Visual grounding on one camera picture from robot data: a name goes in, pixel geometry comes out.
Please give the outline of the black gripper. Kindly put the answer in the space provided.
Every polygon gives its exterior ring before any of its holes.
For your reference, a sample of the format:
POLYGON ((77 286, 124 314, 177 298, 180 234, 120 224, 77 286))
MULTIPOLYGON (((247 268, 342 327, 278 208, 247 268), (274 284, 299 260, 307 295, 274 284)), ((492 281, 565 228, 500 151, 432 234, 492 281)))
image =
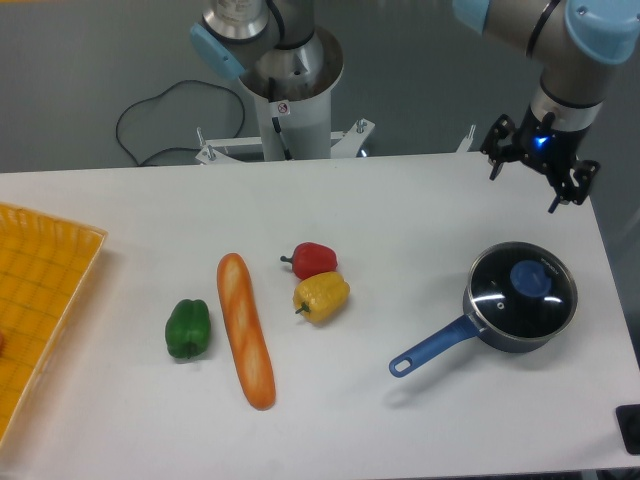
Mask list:
POLYGON ((494 181, 505 163, 516 160, 513 146, 520 151, 521 162, 545 175, 553 188, 555 196, 548 208, 553 214, 560 205, 582 205, 600 171, 597 161, 576 160, 580 143, 581 131, 555 130, 527 110, 517 130, 510 116, 500 115, 481 143, 480 152, 488 159, 489 179, 494 181))

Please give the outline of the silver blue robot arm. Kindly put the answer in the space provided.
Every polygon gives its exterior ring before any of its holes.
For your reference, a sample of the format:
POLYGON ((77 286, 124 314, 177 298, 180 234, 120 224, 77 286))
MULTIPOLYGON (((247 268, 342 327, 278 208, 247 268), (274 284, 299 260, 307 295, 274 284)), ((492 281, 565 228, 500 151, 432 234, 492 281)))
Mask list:
MULTIPOLYGON (((554 204, 581 204, 599 164, 577 151, 618 67, 639 39, 635 1, 456 1, 455 17, 539 61, 521 123, 499 117, 481 152, 494 172, 519 162, 544 175, 554 204)), ((253 96, 268 161, 329 157, 331 92, 344 68, 309 1, 211 1, 190 31, 200 58, 253 96)))

